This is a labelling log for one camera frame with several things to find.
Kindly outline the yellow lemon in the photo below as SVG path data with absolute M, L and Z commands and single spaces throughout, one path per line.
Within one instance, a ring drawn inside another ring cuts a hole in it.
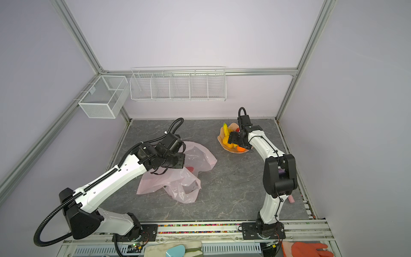
M 229 136 L 225 136 L 222 140 L 223 144 L 226 145 L 226 146 L 229 146 L 228 141 L 229 141 Z

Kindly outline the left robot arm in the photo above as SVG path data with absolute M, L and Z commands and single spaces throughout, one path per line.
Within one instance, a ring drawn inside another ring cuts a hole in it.
M 69 237 L 84 239 L 94 233 L 111 233 L 114 241 L 120 238 L 129 242 L 140 239 L 145 232 L 134 214 L 106 211 L 101 204 L 124 185 L 147 172 L 161 176 L 170 169 L 182 169 L 186 146 L 176 131 L 183 123 L 184 119 L 178 118 L 161 137 L 138 142 L 116 165 L 92 182 L 75 190 L 66 188 L 61 191 L 60 205 L 40 223 L 34 233 L 34 244 L 47 247 Z M 43 241 L 42 232 L 59 212 L 63 213 L 70 231 L 56 239 Z

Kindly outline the pink plastic bag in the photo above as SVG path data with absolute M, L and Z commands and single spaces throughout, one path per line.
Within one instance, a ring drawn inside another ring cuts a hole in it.
M 182 169 L 159 168 L 142 175 L 137 189 L 137 195 L 154 193 L 160 189 L 180 203 L 194 203 L 201 190 L 199 172 L 211 171 L 217 163 L 217 158 L 205 146 L 187 141 L 185 163 Z

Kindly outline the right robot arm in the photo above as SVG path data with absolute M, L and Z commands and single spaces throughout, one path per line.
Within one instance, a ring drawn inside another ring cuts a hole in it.
M 285 232 L 279 214 L 286 199 L 298 187 L 295 157 L 278 149 L 262 127 L 253 125 L 244 107 L 239 108 L 237 121 L 239 130 L 230 133 L 228 143 L 246 150 L 254 149 L 264 161 L 263 188 L 266 195 L 255 228 L 249 231 L 262 239 L 282 240 Z

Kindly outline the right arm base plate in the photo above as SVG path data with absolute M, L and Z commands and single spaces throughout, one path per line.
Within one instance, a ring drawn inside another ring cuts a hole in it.
M 284 224 L 276 222 L 265 224 L 260 219 L 255 222 L 244 222 L 239 226 L 244 240 L 283 240 L 286 238 Z

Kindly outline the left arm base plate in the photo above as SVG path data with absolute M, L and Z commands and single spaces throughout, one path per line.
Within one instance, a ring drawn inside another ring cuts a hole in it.
M 142 224 L 134 226 L 130 232 L 125 235 L 113 235 L 112 242 L 153 242 L 156 240 L 158 225 L 155 223 Z

